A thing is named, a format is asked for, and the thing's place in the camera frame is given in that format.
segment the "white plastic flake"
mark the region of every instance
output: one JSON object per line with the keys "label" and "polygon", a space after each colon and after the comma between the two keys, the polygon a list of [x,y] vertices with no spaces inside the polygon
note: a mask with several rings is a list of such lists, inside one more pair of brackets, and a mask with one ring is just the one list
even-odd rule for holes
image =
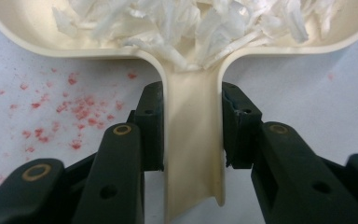
{"label": "white plastic flake", "polygon": [[[177,71],[206,69],[236,49],[273,46],[288,35],[305,43],[310,18],[316,18],[324,39],[335,4],[335,0],[67,1],[72,12],[52,9],[60,32],[76,38],[78,31],[89,30],[92,39],[137,47],[173,63]],[[183,43],[193,45],[194,57],[181,52]]]}

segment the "cream plastic scoop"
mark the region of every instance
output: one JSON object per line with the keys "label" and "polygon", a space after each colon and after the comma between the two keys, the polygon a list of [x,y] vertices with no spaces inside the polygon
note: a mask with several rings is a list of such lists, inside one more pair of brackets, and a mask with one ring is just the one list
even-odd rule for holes
{"label": "cream plastic scoop", "polygon": [[[208,197],[225,200],[222,138],[221,83],[228,66],[245,55],[326,53],[342,49],[358,39],[358,0],[346,5],[332,20],[329,36],[309,27],[310,41],[297,45],[282,39],[275,47],[239,49],[214,68],[175,73],[173,66],[144,51],[115,43],[99,45],[87,35],[72,39],[58,32],[51,7],[65,7],[59,0],[0,0],[0,30],[29,51],[50,57],[125,59],[141,58],[161,75],[165,106],[166,221]],[[192,56],[190,46],[182,51]]]}

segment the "shredded plastic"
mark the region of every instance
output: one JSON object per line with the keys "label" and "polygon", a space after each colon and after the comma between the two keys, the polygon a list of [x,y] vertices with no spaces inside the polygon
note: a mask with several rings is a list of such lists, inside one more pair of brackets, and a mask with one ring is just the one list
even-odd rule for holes
{"label": "shredded plastic", "polygon": [[[177,71],[207,69],[236,49],[273,46],[291,36],[309,41],[308,20],[320,38],[330,31],[336,0],[67,0],[72,12],[52,9],[58,30],[133,46],[174,64]],[[194,57],[181,52],[191,44]]]}

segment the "white table surface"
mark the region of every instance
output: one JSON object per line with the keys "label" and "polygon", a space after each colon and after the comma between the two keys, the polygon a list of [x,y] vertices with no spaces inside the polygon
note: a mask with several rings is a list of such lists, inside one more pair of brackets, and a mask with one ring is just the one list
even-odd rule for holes
{"label": "white table surface", "polygon": [[[158,80],[144,61],[47,58],[0,33],[0,184],[27,161],[67,166],[95,152],[104,129],[124,122],[143,87]],[[245,57],[224,80],[241,87],[264,121],[291,125],[318,155],[345,164],[358,153],[358,42],[323,55]],[[264,223],[250,171],[227,168],[226,183],[224,207],[210,199],[173,223]],[[163,173],[147,173],[145,223],[162,221]]]}

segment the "white surface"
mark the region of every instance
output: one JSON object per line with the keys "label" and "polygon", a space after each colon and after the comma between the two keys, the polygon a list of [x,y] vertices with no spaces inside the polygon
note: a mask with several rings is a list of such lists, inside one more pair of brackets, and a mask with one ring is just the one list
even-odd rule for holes
{"label": "white surface", "polygon": [[[68,82],[71,73],[78,73],[74,85]],[[137,77],[130,79],[128,73]],[[142,61],[46,58],[0,34],[0,91],[4,91],[0,94],[0,183],[27,160],[52,157],[69,165],[88,156],[98,148],[103,127],[79,122],[71,108],[78,108],[92,95],[96,105],[89,109],[101,116],[88,119],[107,127],[124,121],[136,107],[142,87],[156,80],[156,69]],[[263,112],[264,121],[291,125],[318,155],[344,164],[350,154],[358,152],[358,42],[325,55],[239,59],[226,71],[225,81],[242,88]],[[21,89],[22,83],[28,85],[26,90]],[[41,102],[45,93],[48,97]],[[73,104],[57,113],[63,101]],[[41,106],[33,109],[32,104],[39,102]],[[117,107],[120,102],[124,103],[121,109]],[[56,129],[54,122],[60,124]],[[79,131],[78,123],[85,128]],[[44,129],[47,143],[34,136],[38,128]],[[32,135],[25,138],[23,131]],[[74,140],[82,141],[80,149],[73,150]],[[34,152],[26,151],[28,147],[34,147]],[[208,200],[174,223],[263,223],[250,172],[227,169],[226,181],[225,207]],[[145,206],[146,223],[162,223],[162,173],[146,175]]]}

